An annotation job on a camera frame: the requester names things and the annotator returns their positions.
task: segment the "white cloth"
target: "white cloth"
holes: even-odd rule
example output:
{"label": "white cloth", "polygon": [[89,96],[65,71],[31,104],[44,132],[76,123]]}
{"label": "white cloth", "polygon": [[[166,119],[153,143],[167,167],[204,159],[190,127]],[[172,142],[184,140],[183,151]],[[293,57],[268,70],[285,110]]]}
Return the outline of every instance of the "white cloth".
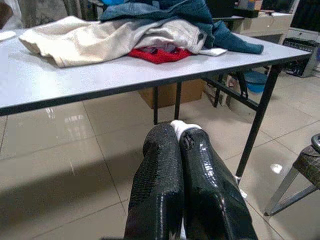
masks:
{"label": "white cloth", "polygon": [[84,21],[68,16],[27,30],[19,37],[31,52],[52,57],[59,67],[95,64],[128,54],[139,47],[174,43],[197,53],[206,35],[189,22],[169,18]]}
{"label": "white cloth", "polygon": [[228,50],[223,49],[223,48],[211,48],[211,49],[202,49],[200,50],[198,53],[202,54],[202,55],[208,55],[208,56],[219,56],[221,54],[224,54],[225,52],[227,52]]}

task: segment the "floor tile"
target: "floor tile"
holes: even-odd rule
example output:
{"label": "floor tile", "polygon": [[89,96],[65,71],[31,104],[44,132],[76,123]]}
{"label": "floor tile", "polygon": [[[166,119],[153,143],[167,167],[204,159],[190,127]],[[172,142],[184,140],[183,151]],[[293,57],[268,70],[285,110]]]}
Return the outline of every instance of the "floor tile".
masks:
{"label": "floor tile", "polygon": [[274,95],[284,103],[320,120],[320,85],[308,80],[274,91]]}
{"label": "floor tile", "polygon": [[302,149],[311,144],[311,137],[315,134],[320,134],[320,121],[281,136],[276,140],[291,151],[299,154]]}
{"label": "floor tile", "polygon": [[96,138],[0,160],[0,239],[29,239],[119,203]]}
{"label": "floor tile", "polygon": [[[273,99],[268,105],[260,130],[273,139],[317,121],[317,119],[297,108],[283,103],[277,98],[278,95],[272,97]],[[255,118],[255,113],[241,116],[252,123]]]}
{"label": "floor tile", "polygon": [[[233,174],[240,158],[239,154],[224,161]],[[253,148],[239,187],[248,194],[246,200],[254,209],[265,209],[296,158],[296,154],[275,140]]]}
{"label": "floor tile", "polygon": [[[212,146],[222,159],[240,154],[244,150],[252,125],[226,106],[208,108],[205,114],[186,122],[198,124],[208,133]],[[270,140],[272,139],[268,135],[259,132],[255,146]]]}
{"label": "floor tile", "polygon": [[[234,174],[241,155],[225,160],[225,164]],[[279,187],[296,160],[297,155],[275,140],[255,147],[240,182],[240,188],[248,194],[246,200],[263,216],[265,207]],[[288,189],[286,197],[303,190],[310,183],[299,175]],[[266,221],[284,239],[318,239],[319,193],[314,192],[308,197],[288,207],[273,217],[264,217]]]}
{"label": "floor tile", "polygon": [[311,77],[306,78],[306,80],[309,83],[312,83],[312,84],[317,85],[317,86],[320,87],[320,77],[311,76]]}
{"label": "floor tile", "polygon": [[8,116],[0,158],[94,136],[82,102]]}
{"label": "floor tile", "polygon": [[125,212],[126,215],[128,215],[129,201],[130,201],[130,200],[127,200],[127,201],[123,201],[123,202],[122,202],[122,205],[123,205],[123,208],[124,208],[124,212]]}
{"label": "floor tile", "polygon": [[96,135],[153,122],[153,111],[137,91],[84,101]]}
{"label": "floor tile", "polygon": [[282,237],[251,207],[249,209],[252,225],[259,240],[282,240]]}
{"label": "floor tile", "polygon": [[130,197],[133,177],[143,160],[142,147],[152,127],[137,125],[97,137],[122,201]]}
{"label": "floor tile", "polygon": [[272,217],[269,224],[284,238],[318,240],[320,191],[315,191]]}
{"label": "floor tile", "polygon": [[98,240],[101,237],[123,238],[126,219],[124,210],[119,203],[40,235],[35,240]]}
{"label": "floor tile", "polygon": [[0,116],[0,151],[1,151],[1,142],[4,136],[5,126],[6,126],[7,116]]}
{"label": "floor tile", "polygon": [[275,84],[274,89],[286,88],[290,85],[299,84],[304,81],[306,81],[306,78],[292,76],[292,75],[286,74],[284,71],[282,71],[282,72],[280,72],[278,79],[276,80],[276,84]]}

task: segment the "chair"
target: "chair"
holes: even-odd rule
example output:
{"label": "chair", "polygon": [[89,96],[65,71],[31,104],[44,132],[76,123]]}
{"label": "chair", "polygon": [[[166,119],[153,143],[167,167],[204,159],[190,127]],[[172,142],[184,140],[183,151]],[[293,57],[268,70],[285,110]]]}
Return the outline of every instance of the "chair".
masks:
{"label": "chair", "polygon": [[[265,216],[273,216],[320,189],[320,133],[312,137],[311,143],[311,145],[301,151],[292,168],[270,199],[264,212]],[[301,173],[312,185],[279,202],[298,173]]]}

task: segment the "chair leg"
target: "chair leg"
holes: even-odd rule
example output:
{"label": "chair leg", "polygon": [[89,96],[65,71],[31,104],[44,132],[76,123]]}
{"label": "chair leg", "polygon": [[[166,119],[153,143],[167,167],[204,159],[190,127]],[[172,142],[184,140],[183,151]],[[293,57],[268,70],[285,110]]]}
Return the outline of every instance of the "chair leg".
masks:
{"label": "chair leg", "polygon": [[298,170],[296,170],[294,167],[292,167],[290,169],[288,174],[284,177],[279,188],[276,190],[274,195],[271,197],[267,207],[265,208],[265,212],[264,212],[265,216],[272,216],[275,214],[274,210],[275,210],[279,200],[285,194],[285,192],[287,191],[289,186],[292,184],[292,182],[295,180],[298,173],[299,173]]}

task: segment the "pile of clothes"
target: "pile of clothes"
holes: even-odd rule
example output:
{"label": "pile of clothes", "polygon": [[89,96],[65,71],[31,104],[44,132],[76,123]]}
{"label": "pile of clothes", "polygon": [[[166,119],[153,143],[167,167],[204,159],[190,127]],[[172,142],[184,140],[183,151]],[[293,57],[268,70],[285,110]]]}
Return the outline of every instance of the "pile of clothes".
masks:
{"label": "pile of clothes", "polygon": [[160,64],[192,54],[261,54],[264,49],[232,34],[222,21],[214,23],[205,0],[124,0],[108,6],[100,21],[68,16],[29,29],[19,39],[31,52],[52,57],[59,67],[124,55]]}

